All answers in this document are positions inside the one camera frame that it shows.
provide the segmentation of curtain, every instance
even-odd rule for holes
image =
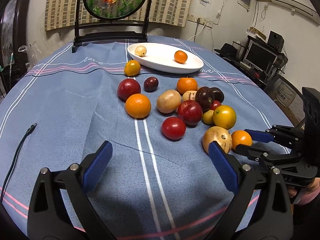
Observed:
[[[142,8],[126,20],[143,21],[147,1]],[[149,14],[150,22],[165,23],[185,27],[191,0],[152,0]],[[45,11],[45,30],[73,26],[75,21],[76,0],[47,0]],[[80,2],[80,24],[99,21],[92,17]]]

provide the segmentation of blue gripper pad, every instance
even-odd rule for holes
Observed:
[[[83,175],[82,189],[85,194],[95,188],[107,167],[112,157],[112,144],[105,141],[95,154],[94,160]]]
[[[261,132],[249,129],[245,129],[245,131],[250,134],[252,140],[254,141],[264,143],[273,142],[273,136],[268,132]]]
[[[234,194],[238,192],[238,176],[226,158],[226,153],[221,149],[217,142],[212,142],[209,145],[209,157],[218,171],[227,190]]]

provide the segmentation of plastic bag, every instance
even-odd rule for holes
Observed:
[[[30,60],[26,63],[27,72],[29,72],[39,62],[39,60],[42,59],[42,52],[35,41],[32,45],[29,45],[29,47],[26,45],[20,46],[18,48],[18,52],[25,52],[28,54],[28,59]]]

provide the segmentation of white dish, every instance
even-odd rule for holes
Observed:
[[[144,57],[139,57],[134,53],[138,46],[145,46],[147,53]],[[203,61],[191,52],[160,43],[136,43],[128,47],[130,56],[141,65],[168,73],[187,74],[198,71],[203,67]],[[182,50],[188,56],[185,63],[180,64],[174,60],[177,50]]]

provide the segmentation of blue tablecloth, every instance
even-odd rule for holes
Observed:
[[[215,86],[224,92],[223,104],[237,113],[230,133],[291,125],[260,88],[211,51],[166,37],[150,36],[148,41],[188,50],[203,60],[203,69],[192,76],[199,86]],[[1,186],[19,141],[31,124],[38,123],[22,146],[4,197],[6,210],[23,232],[27,233],[29,202],[40,169],[58,171],[80,163],[104,140],[112,143],[113,157],[88,196],[119,239],[204,238],[230,203],[233,194],[202,149],[201,138],[209,127],[200,122],[187,128],[179,142],[161,133],[167,117],[157,111],[156,99],[165,90],[175,89],[179,76],[142,67],[136,77],[141,86],[150,76],[159,79],[155,92],[142,92],[151,101],[151,113],[145,120],[135,120],[125,112],[116,90],[126,78],[129,44],[88,44],[74,54],[68,44],[39,62],[0,105]],[[288,153],[274,143],[266,147]],[[253,193],[240,228],[247,225],[258,194]],[[73,225],[81,228],[67,193],[62,191],[62,195]]]

